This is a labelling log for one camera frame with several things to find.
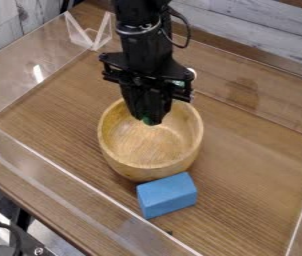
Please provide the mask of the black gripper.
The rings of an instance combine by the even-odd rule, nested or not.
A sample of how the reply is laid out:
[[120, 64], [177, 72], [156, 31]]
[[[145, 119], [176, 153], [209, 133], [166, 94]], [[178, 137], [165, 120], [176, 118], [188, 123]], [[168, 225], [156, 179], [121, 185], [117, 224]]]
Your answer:
[[[121, 86], [132, 115], [144, 118], [145, 89], [153, 82], [184, 79], [186, 67], [173, 57], [174, 41], [169, 33], [121, 34], [122, 51], [99, 56], [103, 78]], [[150, 125], [160, 125], [172, 110], [173, 94], [149, 91]]]

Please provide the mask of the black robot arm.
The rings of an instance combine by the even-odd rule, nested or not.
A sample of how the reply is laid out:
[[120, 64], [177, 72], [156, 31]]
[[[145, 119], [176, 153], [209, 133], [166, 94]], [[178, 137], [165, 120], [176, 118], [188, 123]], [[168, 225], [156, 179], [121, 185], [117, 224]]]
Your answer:
[[172, 0], [116, 0], [117, 34], [122, 50], [103, 53], [103, 78], [121, 86], [133, 117], [154, 126], [162, 123], [176, 100], [193, 97], [194, 72], [173, 57], [172, 18], [181, 17]]

